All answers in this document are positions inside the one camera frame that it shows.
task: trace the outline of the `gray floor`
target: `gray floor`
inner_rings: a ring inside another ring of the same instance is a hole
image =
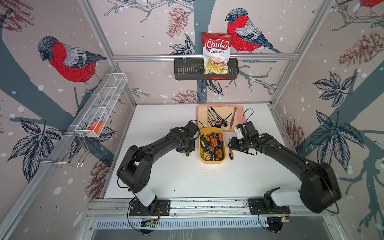
[[[263,228],[211,228],[188,230],[155,230],[145,239],[159,240],[331,240],[332,237],[322,217],[295,217],[285,223],[281,234],[272,234]],[[92,240],[143,239],[135,230],[95,230]]]

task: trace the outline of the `white wire mesh basket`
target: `white wire mesh basket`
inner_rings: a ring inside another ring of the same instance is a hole
[[[124,73],[111,74],[75,132],[86,134],[87,137],[99,137],[126,83],[127,76]]]

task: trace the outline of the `chips bag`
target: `chips bag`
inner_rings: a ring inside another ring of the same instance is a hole
[[[231,54],[232,35],[201,33],[203,39],[204,73],[229,73],[227,62]]]

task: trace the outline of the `red bird illustration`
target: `red bird illustration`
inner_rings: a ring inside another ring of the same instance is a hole
[[[68,46],[52,36],[41,39],[38,49],[41,59],[43,61],[48,59],[65,79],[74,83],[85,83],[82,96],[85,93],[91,93],[87,90],[87,81],[96,75],[97,65],[107,59],[99,54],[85,51],[83,48]]]
[[[232,33],[232,46],[238,51],[251,53],[255,49],[270,49],[276,53],[282,53],[265,39],[262,31],[248,18],[248,13],[243,8],[233,9],[228,13],[228,30]]]
[[[350,1],[353,1],[353,0],[346,0],[344,2],[341,2],[340,5],[348,3]],[[357,12],[361,7],[369,7],[369,10],[371,11],[371,13],[368,14],[368,16],[366,17],[368,18],[370,15],[376,14],[376,12],[374,13],[372,12],[372,7],[383,2],[384,0],[358,0],[358,1],[360,2],[360,6],[353,15],[357,15]]]

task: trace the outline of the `knife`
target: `knife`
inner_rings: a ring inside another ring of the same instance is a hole
[[[231,124],[229,125],[229,128],[232,129],[233,121],[235,120],[235,113],[236,113],[237,107],[233,108],[233,116],[231,119]]]

